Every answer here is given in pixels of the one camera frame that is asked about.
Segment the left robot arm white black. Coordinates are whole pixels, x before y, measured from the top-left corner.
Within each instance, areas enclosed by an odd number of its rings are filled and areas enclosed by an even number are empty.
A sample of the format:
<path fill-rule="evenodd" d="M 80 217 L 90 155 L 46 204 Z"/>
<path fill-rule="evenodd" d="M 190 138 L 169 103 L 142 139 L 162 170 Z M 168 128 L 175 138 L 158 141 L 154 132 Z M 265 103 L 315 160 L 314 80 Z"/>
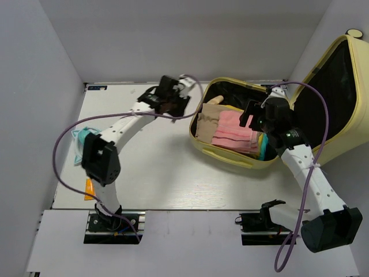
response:
<path fill-rule="evenodd" d="M 122 223 L 122 207 L 116 195 L 115 181 L 120 174 L 119 153 L 144 126 L 159 115 L 183 117 L 194 88 L 192 78 L 163 76 L 157 86 L 147 89 L 131 112 L 98 134 L 84 140 L 81 166 L 92 181 L 97 202 L 95 211 L 102 224 L 116 230 Z"/>

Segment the orange tube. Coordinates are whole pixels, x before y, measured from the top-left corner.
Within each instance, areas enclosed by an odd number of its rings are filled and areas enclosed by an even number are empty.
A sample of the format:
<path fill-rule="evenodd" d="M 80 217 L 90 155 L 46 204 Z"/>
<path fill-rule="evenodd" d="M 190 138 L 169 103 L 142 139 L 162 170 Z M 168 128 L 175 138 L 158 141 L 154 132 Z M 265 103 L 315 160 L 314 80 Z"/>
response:
<path fill-rule="evenodd" d="M 87 193 L 87 195 L 84 196 L 85 201 L 93 200 L 92 196 L 95 196 L 95 188 L 94 188 L 93 182 L 90 178 L 86 179 L 85 193 Z"/>

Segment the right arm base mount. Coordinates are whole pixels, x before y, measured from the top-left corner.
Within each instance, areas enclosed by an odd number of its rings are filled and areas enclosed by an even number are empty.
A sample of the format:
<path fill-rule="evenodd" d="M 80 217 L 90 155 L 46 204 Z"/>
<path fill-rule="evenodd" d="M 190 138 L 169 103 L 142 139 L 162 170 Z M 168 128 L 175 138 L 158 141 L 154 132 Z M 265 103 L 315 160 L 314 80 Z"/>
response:
<path fill-rule="evenodd" d="M 241 213 L 235 218 L 240 226 L 243 246 L 280 246 L 290 229 L 284 226 L 267 223 L 260 213 Z"/>

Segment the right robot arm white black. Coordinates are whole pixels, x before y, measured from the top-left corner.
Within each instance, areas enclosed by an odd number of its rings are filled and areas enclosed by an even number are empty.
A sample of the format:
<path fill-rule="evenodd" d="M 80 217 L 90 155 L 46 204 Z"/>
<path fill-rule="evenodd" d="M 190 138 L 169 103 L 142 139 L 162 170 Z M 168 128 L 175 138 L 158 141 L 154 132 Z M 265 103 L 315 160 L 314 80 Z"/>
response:
<path fill-rule="evenodd" d="M 293 209 L 283 200 L 265 202 L 258 212 L 240 214 L 238 224 L 243 232 L 257 235 L 263 231 L 291 231 L 301 236 L 313 253 L 351 244 L 363 216 L 358 208 L 349 208 L 333 191 L 288 101 L 284 98 L 251 100 L 239 121 L 241 127 L 267 135 L 269 144 L 301 187 L 302 203 L 310 206 Z"/>

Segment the beige cosmetic tube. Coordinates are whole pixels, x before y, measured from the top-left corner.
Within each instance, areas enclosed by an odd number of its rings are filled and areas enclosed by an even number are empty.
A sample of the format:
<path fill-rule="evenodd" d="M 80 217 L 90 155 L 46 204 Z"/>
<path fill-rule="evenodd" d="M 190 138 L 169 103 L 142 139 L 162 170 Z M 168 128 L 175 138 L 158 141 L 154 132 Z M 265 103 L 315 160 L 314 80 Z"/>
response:
<path fill-rule="evenodd" d="M 207 104 L 218 105 L 224 100 L 222 95 L 218 95 L 207 102 Z"/>

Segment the pale yellow suitcase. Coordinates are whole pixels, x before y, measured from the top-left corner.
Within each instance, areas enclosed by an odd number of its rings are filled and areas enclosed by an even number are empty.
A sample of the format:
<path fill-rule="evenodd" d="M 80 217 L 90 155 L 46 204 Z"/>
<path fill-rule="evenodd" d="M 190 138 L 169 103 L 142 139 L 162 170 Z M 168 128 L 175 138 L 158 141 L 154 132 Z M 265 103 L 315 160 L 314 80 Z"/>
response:
<path fill-rule="evenodd" d="M 224 104 L 239 108 L 242 115 L 254 115 L 250 126 L 272 136 L 263 161 L 212 145 L 210 136 L 201 137 L 199 114 L 189 128 L 193 146 L 228 164 L 264 169 L 285 144 L 309 145 L 325 164 L 368 141 L 368 43 L 359 30 L 350 29 L 333 42 L 290 100 L 269 100 L 262 108 L 270 92 L 268 87 L 219 77 L 208 84 L 203 97 L 208 101 L 222 96 Z"/>

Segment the pink striped towel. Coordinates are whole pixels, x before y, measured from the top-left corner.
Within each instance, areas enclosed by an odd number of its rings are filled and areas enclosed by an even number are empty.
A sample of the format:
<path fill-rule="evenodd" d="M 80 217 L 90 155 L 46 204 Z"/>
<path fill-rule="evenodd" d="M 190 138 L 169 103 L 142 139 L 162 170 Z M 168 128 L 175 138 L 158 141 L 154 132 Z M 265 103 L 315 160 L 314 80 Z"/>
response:
<path fill-rule="evenodd" d="M 241 114 L 235 110 L 221 111 L 211 144 L 243 154 L 258 154 L 259 133 L 239 126 Z"/>

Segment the teal garment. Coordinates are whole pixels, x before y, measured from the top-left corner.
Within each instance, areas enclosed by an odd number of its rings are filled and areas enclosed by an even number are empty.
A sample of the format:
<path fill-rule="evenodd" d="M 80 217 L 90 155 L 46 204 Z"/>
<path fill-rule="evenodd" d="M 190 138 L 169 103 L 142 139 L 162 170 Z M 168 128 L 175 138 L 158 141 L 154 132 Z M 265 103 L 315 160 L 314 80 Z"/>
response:
<path fill-rule="evenodd" d="M 268 144 L 269 144 L 268 136 L 266 134 L 263 134 L 261 144 L 259 146 L 258 160 L 260 160 L 260 161 L 265 160 Z"/>

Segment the beige garment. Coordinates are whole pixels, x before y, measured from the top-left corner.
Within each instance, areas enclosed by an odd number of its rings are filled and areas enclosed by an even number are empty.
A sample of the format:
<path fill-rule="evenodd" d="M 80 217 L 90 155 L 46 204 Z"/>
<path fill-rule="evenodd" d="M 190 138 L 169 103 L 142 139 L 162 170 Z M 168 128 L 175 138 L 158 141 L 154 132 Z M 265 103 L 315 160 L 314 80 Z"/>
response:
<path fill-rule="evenodd" d="M 228 108 L 222 105 L 204 103 L 198 114 L 195 138 L 203 143 L 211 144 L 218 127 L 220 113 L 226 110 Z"/>

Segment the yellow garment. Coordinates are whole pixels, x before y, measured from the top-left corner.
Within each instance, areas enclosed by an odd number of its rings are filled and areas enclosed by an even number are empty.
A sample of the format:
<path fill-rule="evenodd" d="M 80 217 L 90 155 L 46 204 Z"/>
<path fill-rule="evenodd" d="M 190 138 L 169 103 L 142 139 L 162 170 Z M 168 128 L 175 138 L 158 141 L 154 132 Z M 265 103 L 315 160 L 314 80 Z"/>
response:
<path fill-rule="evenodd" d="M 235 110 L 237 112 L 242 112 L 241 109 L 231 106 L 231 105 L 224 105 L 224 107 L 230 108 L 231 110 Z M 266 143 L 264 142 L 264 134 L 261 132 L 257 133 L 258 137 L 258 146 L 259 146 L 259 153 L 256 155 L 254 154 L 255 159 L 257 160 L 264 160 L 265 159 L 265 153 L 266 153 Z"/>

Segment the teal cat-ear headphones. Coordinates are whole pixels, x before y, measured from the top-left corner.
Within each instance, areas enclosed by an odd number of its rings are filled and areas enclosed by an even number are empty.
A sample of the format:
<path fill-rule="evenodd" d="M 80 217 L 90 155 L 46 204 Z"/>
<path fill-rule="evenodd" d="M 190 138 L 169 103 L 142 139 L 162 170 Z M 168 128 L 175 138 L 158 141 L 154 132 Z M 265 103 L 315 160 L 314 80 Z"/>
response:
<path fill-rule="evenodd" d="M 88 134 L 99 134 L 100 130 L 92 127 L 84 127 L 80 130 L 71 131 L 74 141 L 74 166 L 79 166 L 82 162 L 82 154 L 85 138 Z"/>

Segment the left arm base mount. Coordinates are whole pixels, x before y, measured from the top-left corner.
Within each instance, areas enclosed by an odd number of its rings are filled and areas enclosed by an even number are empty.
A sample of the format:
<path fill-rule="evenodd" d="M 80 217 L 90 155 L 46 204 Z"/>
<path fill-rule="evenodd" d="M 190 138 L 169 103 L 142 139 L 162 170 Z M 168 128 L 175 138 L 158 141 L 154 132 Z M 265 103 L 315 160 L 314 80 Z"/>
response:
<path fill-rule="evenodd" d="M 145 227 L 145 212 L 129 211 L 123 213 L 130 224 L 135 228 L 138 236 L 142 239 Z M 114 217 L 109 226 L 96 212 L 90 211 L 84 234 L 84 244 L 87 245 L 138 245 L 133 229 L 123 219 Z"/>

